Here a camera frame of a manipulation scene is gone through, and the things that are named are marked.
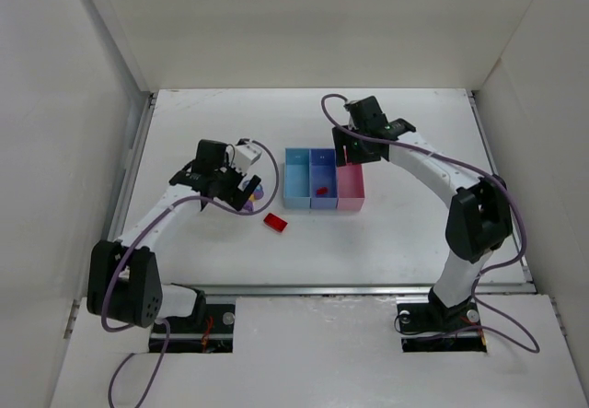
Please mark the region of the purple yellow lego flower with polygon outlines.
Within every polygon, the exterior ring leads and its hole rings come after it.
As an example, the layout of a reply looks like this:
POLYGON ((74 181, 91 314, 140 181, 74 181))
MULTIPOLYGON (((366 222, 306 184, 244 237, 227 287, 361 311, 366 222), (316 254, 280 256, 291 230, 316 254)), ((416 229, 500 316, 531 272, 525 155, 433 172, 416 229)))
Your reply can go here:
POLYGON ((264 196, 264 190, 261 183, 259 183, 256 188, 253 190, 253 193, 250 195, 248 200, 245 202, 243 206, 243 210, 249 213, 253 213, 255 210, 255 203, 260 201, 264 196))

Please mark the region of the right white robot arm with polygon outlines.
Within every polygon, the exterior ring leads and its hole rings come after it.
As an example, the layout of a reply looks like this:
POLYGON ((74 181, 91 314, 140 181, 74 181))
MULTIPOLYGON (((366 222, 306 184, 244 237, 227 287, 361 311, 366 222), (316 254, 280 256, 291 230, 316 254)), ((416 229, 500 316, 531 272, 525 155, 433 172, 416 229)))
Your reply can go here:
POLYGON ((345 125, 334 124, 336 164, 385 160, 406 170, 447 207, 444 270, 428 294, 428 311, 444 325, 464 310, 485 263, 512 235, 510 205, 502 180, 442 155, 404 119, 390 121, 377 99, 345 100, 345 125))

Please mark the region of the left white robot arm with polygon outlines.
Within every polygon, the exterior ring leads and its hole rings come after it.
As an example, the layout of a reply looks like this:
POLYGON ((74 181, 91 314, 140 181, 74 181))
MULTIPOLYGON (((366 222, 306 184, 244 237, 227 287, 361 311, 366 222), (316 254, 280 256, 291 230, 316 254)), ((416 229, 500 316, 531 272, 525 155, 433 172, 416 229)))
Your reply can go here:
POLYGON ((208 205, 248 216, 246 204, 261 179, 248 170, 266 153, 261 143, 202 140, 193 160, 177 171, 153 208, 115 240, 91 252, 87 310, 107 332, 147 328, 167 318, 198 321, 206 298, 189 286, 165 285, 157 254, 174 233, 208 205))

